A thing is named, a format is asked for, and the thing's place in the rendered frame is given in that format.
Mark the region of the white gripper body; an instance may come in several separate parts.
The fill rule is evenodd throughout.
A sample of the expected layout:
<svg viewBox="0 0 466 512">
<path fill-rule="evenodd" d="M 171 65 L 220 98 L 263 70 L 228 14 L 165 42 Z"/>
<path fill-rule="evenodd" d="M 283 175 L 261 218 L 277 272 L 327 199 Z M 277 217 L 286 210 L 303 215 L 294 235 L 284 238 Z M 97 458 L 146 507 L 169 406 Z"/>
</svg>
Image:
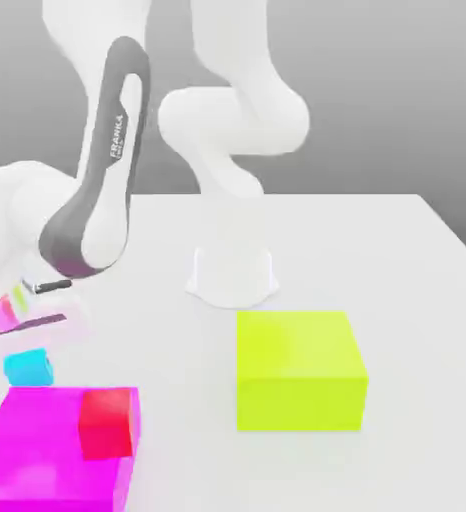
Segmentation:
<svg viewBox="0 0 466 512">
<path fill-rule="evenodd" d="M 0 345 L 78 343 L 86 335 L 86 306 L 79 297 L 50 299 L 18 327 L 0 333 Z"/>
</svg>

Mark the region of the small cyan cube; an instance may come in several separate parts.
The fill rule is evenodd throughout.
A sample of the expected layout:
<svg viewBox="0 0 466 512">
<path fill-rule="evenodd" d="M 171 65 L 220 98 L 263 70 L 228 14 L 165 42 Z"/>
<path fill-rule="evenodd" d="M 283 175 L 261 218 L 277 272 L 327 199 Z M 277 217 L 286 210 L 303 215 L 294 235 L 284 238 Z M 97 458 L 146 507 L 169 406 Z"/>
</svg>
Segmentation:
<svg viewBox="0 0 466 512">
<path fill-rule="evenodd" d="M 54 383 L 53 367 L 44 348 L 6 356 L 3 370 L 11 386 L 43 387 Z"/>
</svg>

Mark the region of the small red cube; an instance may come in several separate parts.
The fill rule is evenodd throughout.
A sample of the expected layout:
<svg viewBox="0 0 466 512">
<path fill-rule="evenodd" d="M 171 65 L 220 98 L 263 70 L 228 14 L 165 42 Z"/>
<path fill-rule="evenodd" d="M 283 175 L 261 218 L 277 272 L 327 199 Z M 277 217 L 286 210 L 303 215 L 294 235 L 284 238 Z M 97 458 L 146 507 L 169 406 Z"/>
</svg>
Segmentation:
<svg viewBox="0 0 466 512">
<path fill-rule="evenodd" d="M 131 390 L 106 388 L 84 391 L 78 434 L 85 460 L 132 456 Z"/>
</svg>

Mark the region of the large magenta box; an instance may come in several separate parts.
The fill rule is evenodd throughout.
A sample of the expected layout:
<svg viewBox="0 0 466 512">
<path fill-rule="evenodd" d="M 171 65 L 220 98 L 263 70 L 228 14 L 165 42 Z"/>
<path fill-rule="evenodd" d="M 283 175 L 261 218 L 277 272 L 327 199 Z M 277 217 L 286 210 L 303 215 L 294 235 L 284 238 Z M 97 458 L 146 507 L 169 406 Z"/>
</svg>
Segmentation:
<svg viewBox="0 0 466 512">
<path fill-rule="evenodd" d="M 0 406 L 0 512 L 126 512 L 141 432 L 131 390 L 133 455 L 85 460 L 78 418 L 84 391 L 12 387 Z"/>
</svg>

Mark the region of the large yellow-green box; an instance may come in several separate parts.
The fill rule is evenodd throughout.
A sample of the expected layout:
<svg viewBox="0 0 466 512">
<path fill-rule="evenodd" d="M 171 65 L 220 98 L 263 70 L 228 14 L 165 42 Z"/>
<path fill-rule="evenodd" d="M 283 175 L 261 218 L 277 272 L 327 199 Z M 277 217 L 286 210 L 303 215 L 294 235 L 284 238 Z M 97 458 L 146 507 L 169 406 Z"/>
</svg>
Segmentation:
<svg viewBox="0 0 466 512">
<path fill-rule="evenodd" d="M 358 431 L 368 372 L 342 311 L 240 311 L 237 429 Z"/>
</svg>

